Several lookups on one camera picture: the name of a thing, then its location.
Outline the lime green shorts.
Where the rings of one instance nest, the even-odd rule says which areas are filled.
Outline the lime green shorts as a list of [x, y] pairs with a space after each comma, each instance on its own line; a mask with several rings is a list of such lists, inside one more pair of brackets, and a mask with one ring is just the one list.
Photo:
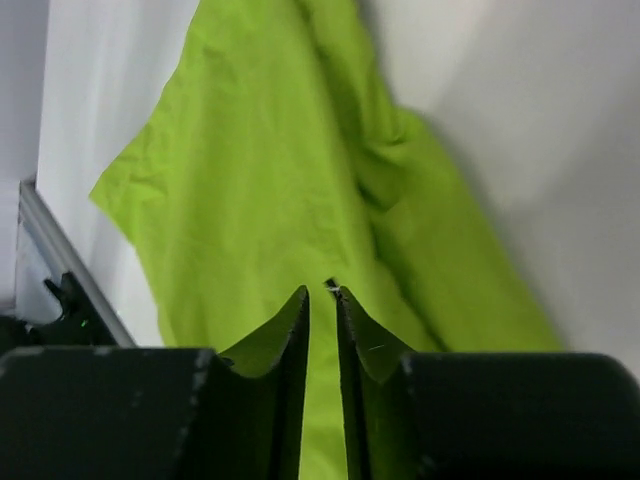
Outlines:
[[424, 351], [562, 343], [444, 145], [398, 105], [354, 1], [203, 1], [95, 204], [169, 346], [223, 350], [310, 294], [299, 475], [347, 475], [335, 303]]

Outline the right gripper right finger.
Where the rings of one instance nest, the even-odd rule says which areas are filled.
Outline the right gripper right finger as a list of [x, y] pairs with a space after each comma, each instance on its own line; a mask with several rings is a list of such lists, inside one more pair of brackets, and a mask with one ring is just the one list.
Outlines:
[[334, 291], [352, 479], [635, 479], [639, 386], [595, 353], [419, 352]]

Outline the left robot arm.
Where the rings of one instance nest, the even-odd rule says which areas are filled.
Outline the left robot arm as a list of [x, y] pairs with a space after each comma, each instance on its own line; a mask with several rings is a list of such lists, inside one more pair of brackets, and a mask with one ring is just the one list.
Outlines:
[[30, 346], [117, 345], [116, 339], [99, 315], [76, 276], [65, 272], [56, 284], [43, 281], [60, 312], [37, 322], [24, 316], [1, 315], [1, 354]]

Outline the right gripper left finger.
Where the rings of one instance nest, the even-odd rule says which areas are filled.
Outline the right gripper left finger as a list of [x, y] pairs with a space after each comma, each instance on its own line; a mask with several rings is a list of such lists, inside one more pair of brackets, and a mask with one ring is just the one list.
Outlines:
[[231, 348], [29, 346], [1, 360], [5, 479], [295, 479], [309, 295]]

